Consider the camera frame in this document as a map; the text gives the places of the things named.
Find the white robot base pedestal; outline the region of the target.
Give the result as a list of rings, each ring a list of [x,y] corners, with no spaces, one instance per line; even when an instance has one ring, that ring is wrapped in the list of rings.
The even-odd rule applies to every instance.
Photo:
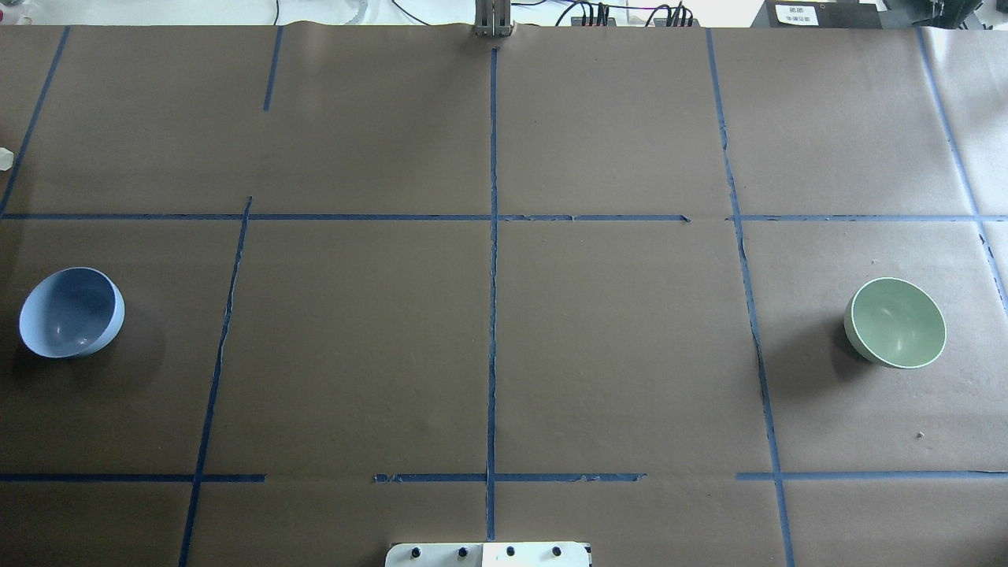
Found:
[[[385,566],[591,566],[591,547],[573,541],[403,543]]]

